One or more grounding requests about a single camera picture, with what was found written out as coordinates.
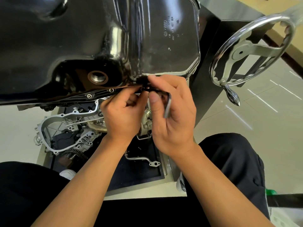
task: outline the green object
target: green object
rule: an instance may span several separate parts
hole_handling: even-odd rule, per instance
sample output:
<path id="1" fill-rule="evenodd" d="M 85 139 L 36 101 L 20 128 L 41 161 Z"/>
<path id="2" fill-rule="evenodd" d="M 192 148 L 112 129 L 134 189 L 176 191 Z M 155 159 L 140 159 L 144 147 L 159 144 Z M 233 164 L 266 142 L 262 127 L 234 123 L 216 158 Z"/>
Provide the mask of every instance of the green object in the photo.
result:
<path id="1" fill-rule="evenodd" d="M 278 193 L 273 190 L 273 189 L 265 189 L 266 195 L 271 196 L 271 195 L 277 195 Z"/>

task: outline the shoe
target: shoe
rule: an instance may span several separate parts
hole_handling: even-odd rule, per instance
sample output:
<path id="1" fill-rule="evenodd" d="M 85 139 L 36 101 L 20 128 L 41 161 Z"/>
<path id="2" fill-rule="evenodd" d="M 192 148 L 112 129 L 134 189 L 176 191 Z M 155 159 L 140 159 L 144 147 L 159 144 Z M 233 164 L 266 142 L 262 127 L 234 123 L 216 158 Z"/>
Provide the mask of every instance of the shoe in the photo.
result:
<path id="1" fill-rule="evenodd" d="M 183 177 L 182 172 L 180 172 L 180 177 L 177 180 L 176 187 L 179 192 L 186 193 L 186 188 L 184 185 L 184 177 Z"/>
<path id="2" fill-rule="evenodd" d="M 63 170 L 59 173 L 60 176 L 65 177 L 68 180 L 72 180 L 72 178 L 76 175 L 76 172 L 70 169 Z"/>

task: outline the forearm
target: forearm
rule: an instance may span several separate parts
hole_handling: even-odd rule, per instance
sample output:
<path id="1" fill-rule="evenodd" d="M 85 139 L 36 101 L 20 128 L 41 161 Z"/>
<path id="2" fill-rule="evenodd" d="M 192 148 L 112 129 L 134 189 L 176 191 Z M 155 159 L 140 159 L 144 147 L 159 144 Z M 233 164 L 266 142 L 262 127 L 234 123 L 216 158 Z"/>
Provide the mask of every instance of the forearm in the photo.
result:
<path id="1" fill-rule="evenodd" d="M 193 188 L 212 226 L 272 226 L 206 157 L 199 145 L 173 160 Z"/>
<path id="2" fill-rule="evenodd" d="M 93 156 L 32 226 L 93 226 L 127 144 L 106 137 Z"/>

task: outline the person's right arm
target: person's right arm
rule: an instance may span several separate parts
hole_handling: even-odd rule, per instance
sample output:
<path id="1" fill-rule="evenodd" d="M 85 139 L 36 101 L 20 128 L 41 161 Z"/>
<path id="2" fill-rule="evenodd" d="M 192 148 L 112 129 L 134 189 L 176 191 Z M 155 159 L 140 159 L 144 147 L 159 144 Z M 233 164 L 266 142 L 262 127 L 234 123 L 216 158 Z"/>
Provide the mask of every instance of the person's right arm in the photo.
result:
<path id="1" fill-rule="evenodd" d="M 170 156 L 194 190 L 212 226 L 274 226 L 237 187 L 207 158 L 193 141 L 196 107 L 183 77 L 149 76 L 150 83 L 172 95 L 171 116 L 157 93 L 149 100 L 152 134 L 157 148 Z"/>

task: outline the yellow surface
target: yellow surface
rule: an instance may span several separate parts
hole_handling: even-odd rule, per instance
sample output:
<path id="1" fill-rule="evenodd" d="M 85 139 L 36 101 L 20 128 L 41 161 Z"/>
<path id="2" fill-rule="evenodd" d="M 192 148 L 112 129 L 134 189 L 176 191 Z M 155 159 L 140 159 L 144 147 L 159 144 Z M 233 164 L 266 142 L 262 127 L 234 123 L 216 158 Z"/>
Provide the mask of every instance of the yellow surface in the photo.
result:
<path id="1" fill-rule="evenodd" d="M 239 0 L 249 7 L 263 13 L 264 15 L 280 13 L 292 7 L 303 0 Z M 285 33 L 285 27 L 276 24 L 272 30 L 266 34 L 278 45 L 281 44 Z M 297 27 L 295 37 L 293 38 L 287 53 L 303 67 L 303 25 Z"/>

